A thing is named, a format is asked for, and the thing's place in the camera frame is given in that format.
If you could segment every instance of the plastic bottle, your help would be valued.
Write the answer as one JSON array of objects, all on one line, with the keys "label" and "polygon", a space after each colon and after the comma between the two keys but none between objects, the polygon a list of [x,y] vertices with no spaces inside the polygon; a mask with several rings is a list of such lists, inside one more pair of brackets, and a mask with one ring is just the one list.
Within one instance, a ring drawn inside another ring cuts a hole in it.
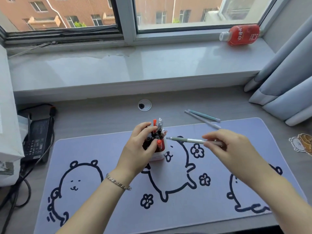
[{"label": "plastic bottle", "polygon": [[220,34],[220,41],[227,41],[230,46],[254,43],[259,37],[258,25],[233,26],[229,32]]}]

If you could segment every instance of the pen holder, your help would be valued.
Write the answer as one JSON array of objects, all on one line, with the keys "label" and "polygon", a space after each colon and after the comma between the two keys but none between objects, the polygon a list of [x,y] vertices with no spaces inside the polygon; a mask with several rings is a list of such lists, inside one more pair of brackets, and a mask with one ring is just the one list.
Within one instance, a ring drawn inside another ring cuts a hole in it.
[{"label": "pen holder", "polygon": [[162,151],[154,153],[152,158],[150,159],[150,162],[156,161],[156,160],[162,160],[165,158],[165,154],[166,154],[166,150],[167,150],[167,140],[162,139],[161,141],[163,142]]}]

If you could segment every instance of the white window sill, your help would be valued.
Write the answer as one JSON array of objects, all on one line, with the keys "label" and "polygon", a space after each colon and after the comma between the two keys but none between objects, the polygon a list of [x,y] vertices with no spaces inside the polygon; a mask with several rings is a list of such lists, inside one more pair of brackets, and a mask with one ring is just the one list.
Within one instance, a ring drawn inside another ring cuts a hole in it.
[{"label": "white window sill", "polygon": [[240,85],[273,56],[258,39],[30,54],[9,66],[16,103],[37,103]]}]

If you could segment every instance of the silver bracelet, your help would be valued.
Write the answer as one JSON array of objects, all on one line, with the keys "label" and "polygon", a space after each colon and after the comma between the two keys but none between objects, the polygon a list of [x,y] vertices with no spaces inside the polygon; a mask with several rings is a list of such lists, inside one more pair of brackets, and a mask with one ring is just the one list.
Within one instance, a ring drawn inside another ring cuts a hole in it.
[{"label": "silver bracelet", "polygon": [[131,186],[127,187],[127,186],[124,186],[123,184],[119,183],[113,177],[111,177],[108,173],[106,174],[106,178],[108,178],[111,182],[113,182],[114,184],[118,185],[119,187],[121,187],[125,190],[130,191],[132,189]]}]

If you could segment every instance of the gray desk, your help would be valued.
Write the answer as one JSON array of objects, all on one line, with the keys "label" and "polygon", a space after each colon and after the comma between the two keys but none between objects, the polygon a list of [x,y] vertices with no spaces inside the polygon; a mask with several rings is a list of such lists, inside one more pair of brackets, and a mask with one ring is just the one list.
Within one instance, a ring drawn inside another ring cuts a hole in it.
[{"label": "gray desk", "polygon": [[[312,157],[295,152],[288,141],[288,138],[299,133],[311,133],[311,128],[308,127],[308,123],[296,127],[287,126],[266,113],[259,105],[248,103],[250,96],[251,94],[244,93],[242,87],[238,86],[56,102],[54,103],[58,109],[55,122],[56,140],[129,131],[140,122],[151,121],[159,117],[163,119],[165,126],[199,123],[197,119],[185,114],[185,109],[206,112],[222,120],[260,117],[273,134],[308,201],[312,203]],[[150,111],[138,110],[137,104],[143,98],[152,102],[153,106]],[[48,115],[48,109],[33,110],[33,115],[34,119],[44,118],[45,115]],[[7,234],[33,233],[47,170],[48,164],[37,167],[30,174],[28,181],[32,187],[31,200],[25,207],[14,212]],[[25,200],[26,196],[27,190],[23,186],[19,202]],[[4,211],[0,214],[1,227],[6,214]],[[269,214],[177,228],[157,232],[157,234],[226,233],[276,224],[273,215]]]}]

